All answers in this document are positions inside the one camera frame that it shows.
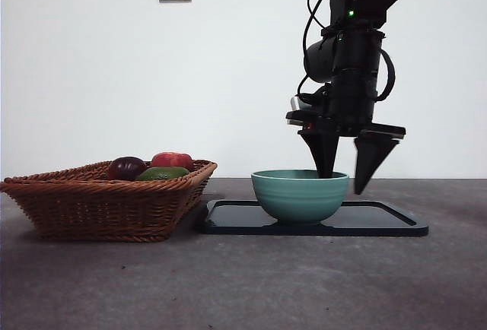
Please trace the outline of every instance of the white wall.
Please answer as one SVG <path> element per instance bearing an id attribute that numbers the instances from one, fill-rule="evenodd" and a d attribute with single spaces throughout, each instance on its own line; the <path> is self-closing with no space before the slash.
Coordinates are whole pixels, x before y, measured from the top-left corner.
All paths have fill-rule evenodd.
<path id="1" fill-rule="evenodd" d="M 2 178 L 159 151 L 216 161 L 215 176 L 312 167 L 285 124 L 305 2 L 2 0 Z M 485 14 L 483 0 L 390 9 L 396 87 L 374 120 L 408 135 L 376 177 L 487 178 Z M 336 170 L 354 167 L 343 139 Z"/>

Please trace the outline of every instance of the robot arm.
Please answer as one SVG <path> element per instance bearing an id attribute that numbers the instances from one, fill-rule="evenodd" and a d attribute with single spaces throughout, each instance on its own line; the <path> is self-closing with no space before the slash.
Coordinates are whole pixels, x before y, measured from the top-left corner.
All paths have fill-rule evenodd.
<path id="1" fill-rule="evenodd" d="M 375 170 L 406 134 L 403 127 L 373 123 L 374 104 L 392 90 L 395 73 L 381 49 L 387 9 L 397 0 L 330 0 L 331 24 L 322 40 L 307 48 L 307 77 L 324 83 L 313 94 L 298 91 L 286 118 L 302 125 L 319 177 L 333 173 L 339 137 L 355 137 L 355 193 L 361 194 Z M 384 92 L 377 95 L 380 57 L 388 69 Z"/>

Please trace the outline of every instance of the dark purple tomato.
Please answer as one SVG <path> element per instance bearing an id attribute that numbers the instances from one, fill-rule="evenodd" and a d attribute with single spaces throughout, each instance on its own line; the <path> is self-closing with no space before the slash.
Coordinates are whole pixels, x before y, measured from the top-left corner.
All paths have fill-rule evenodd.
<path id="1" fill-rule="evenodd" d="M 137 157 L 119 157 L 108 167 L 108 179 L 135 180 L 146 169 L 147 165 Z"/>

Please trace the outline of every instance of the basket rim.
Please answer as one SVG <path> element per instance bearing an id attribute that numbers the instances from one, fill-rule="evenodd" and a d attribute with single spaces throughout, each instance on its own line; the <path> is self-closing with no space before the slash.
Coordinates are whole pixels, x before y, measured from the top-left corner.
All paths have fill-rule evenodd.
<path id="1" fill-rule="evenodd" d="M 38 173 L 31 174 L 29 176 L 14 176 L 6 177 L 3 182 L 0 182 L 0 192 L 3 192 L 8 187 L 13 186 L 70 186 L 74 187 L 109 187 L 111 189 L 121 188 L 121 189 L 137 189 L 137 188 L 164 188 L 164 189 L 180 189 L 184 186 L 191 186 L 193 181 L 201 180 L 200 176 L 206 173 L 208 170 L 215 170 L 218 166 L 210 160 L 196 159 L 193 163 L 202 163 L 203 165 L 192 172 L 189 172 L 185 176 L 179 176 L 173 179 L 166 180 L 148 180 L 148 181 L 127 181 L 127 180 L 116 180 L 116 179 L 92 179 L 92 180 L 80 180 L 80 179 L 37 179 L 42 176 L 48 175 L 67 175 L 70 173 L 75 173 L 82 169 L 95 169 L 103 165 L 108 165 L 112 160 L 105 160 L 98 163 L 87 164 L 82 167 L 70 168 L 65 170 L 59 170 L 48 173 Z"/>

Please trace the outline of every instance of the bowl rim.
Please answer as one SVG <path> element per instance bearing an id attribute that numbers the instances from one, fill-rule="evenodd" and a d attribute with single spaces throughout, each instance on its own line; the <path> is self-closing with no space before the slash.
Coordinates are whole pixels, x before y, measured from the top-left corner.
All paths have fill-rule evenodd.
<path id="1" fill-rule="evenodd" d="M 307 172 L 316 172 L 316 170 L 312 169 L 271 169 L 271 170 L 260 170 L 259 172 L 252 173 L 250 176 L 262 179 L 272 179 L 272 180 L 287 180 L 287 181 L 331 181 L 331 180 L 342 180 L 348 179 L 349 175 L 347 173 L 342 172 L 333 172 L 333 174 L 339 174 L 339 176 L 333 178 L 279 178 L 277 176 L 263 176 L 261 174 L 268 173 L 268 172 L 281 172 L 281 171 L 307 171 Z"/>

